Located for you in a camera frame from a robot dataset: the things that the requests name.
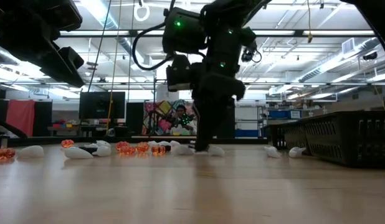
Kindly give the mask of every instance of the colorful poster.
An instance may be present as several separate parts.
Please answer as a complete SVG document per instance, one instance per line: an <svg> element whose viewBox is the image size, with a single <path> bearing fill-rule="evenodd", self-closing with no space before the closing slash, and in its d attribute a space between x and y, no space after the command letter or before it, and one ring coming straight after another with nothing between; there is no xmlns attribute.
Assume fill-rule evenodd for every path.
<svg viewBox="0 0 385 224"><path fill-rule="evenodd" d="M193 103L178 100L144 104L142 134L191 136L197 133Z"/></svg>

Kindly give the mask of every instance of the black bin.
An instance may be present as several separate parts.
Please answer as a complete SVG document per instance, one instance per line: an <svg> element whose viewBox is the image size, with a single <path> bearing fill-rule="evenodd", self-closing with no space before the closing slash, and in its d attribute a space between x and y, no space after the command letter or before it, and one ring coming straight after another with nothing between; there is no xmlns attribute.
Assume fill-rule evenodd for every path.
<svg viewBox="0 0 385 224"><path fill-rule="evenodd" d="M385 111L344 111L302 120L313 156L349 167L385 167Z"/></svg>

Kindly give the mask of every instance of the ceiling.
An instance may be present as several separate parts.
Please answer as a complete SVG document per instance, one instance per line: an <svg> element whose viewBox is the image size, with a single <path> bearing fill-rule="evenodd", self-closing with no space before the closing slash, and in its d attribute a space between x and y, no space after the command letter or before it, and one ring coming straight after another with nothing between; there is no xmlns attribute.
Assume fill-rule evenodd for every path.
<svg viewBox="0 0 385 224"><path fill-rule="evenodd" d="M133 98L153 98L154 76L158 79L165 79L166 63L155 71L142 71L138 69L131 59L131 55L122 47L114 37L104 37L100 46L100 39L97 35L89 37L89 30L102 30L102 15L106 14L109 0L79 0L74 1L83 23L79 31L83 31L83 37L61 37L56 40L60 47L71 46L85 60L83 67L79 69L81 77L88 83L92 77L86 63L95 62L97 59L97 70L93 79L93 91L110 90L112 76L114 79L114 89L131 89L129 97ZM211 0L177 0L176 7L183 7L198 12L200 8ZM170 0L145 0L143 8L139 7L138 1L112 0L110 14L112 19L118 24L121 30L143 30L155 26L164 21L163 10L169 7ZM273 0L266 9L261 9L254 18L247 24L253 30L370 30L368 24L363 19L357 9L349 4L335 0L324 0L324 7L321 8L321 0L309 0L310 13L307 2L304 0ZM328 62L336 55L342 54L342 43L351 39L348 35L332 35L329 37L317 37L314 35L313 41L309 44L307 37L304 36L285 36L285 37L266 37L258 36L256 39L259 52L262 53L260 63L240 63L241 68L236 78L247 83L250 93L266 94L281 99L310 98L319 93L331 93L327 97L334 97L335 93L340 93L346 89L355 87L352 85L329 86L330 83L339 77L356 72L349 78L340 79L339 83L362 83L374 76L374 68L378 68L380 73L385 73L385 53L379 44L362 51L357 51L351 57L338 60L335 63ZM360 44L369 40L371 37L354 38L354 44ZM138 41L136 48L141 55L141 60L149 59L154 65L164 59L161 46L161 37L143 37ZM363 60L362 56L376 51L378 57L375 60ZM199 57L189 56L190 61L198 62ZM319 85L283 85L282 82L298 82L298 79L305 76L311 69L323 66L320 73L304 80L305 83L317 83ZM11 71L19 71L24 75L22 78L17 75L0 77L0 82L6 82L28 88L29 82L52 83L51 88L60 88L65 91L72 91L77 95L80 89L69 88L70 86L58 86L55 80L45 77L36 68L31 69L28 63L22 63L17 68L11 67ZM105 78L109 83L97 83L100 78Z"/></svg>

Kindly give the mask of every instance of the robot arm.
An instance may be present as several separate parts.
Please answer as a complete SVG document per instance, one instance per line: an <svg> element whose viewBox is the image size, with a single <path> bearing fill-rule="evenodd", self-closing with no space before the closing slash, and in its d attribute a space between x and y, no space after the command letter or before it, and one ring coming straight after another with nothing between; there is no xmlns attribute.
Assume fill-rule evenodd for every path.
<svg viewBox="0 0 385 224"><path fill-rule="evenodd" d="M0 46L76 87L84 85L77 72L84 61L72 48L60 49L54 40L61 30L78 29L81 23L72 0L0 0Z"/></svg>

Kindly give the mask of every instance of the person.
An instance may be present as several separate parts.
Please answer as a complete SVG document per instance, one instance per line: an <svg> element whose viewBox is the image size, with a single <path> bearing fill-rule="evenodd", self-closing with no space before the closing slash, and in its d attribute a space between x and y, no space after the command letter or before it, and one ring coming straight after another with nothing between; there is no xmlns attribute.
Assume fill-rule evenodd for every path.
<svg viewBox="0 0 385 224"><path fill-rule="evenodd" d="M187 109L184 105L179 105L176 108L176 117L174 120L174 125L170 129L171 135L175 135L176 133L180 135L195 135L197 133L197 128L193 120L189 121L188 124L182 124L182 120L186 112Z"/></svg>

